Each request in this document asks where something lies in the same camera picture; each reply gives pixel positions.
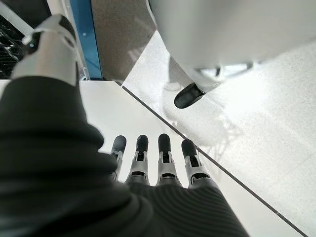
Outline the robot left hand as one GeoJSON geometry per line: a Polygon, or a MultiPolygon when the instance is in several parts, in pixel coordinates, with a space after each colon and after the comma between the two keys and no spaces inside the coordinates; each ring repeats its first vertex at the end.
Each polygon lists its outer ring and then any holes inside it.
{"type": "Polygon", "coordinates": [[[148,138],[137,139],[125,183],[126,146],[110,153],[88,123],[70,21],[52,15],[24,37],[25,54],[0,98],[0,234],[3,237],[245,237],[247,232],[200,161],[181,147],[182,187],[169,136],[158,138],[158,182],[148,180],[148,138]]]}

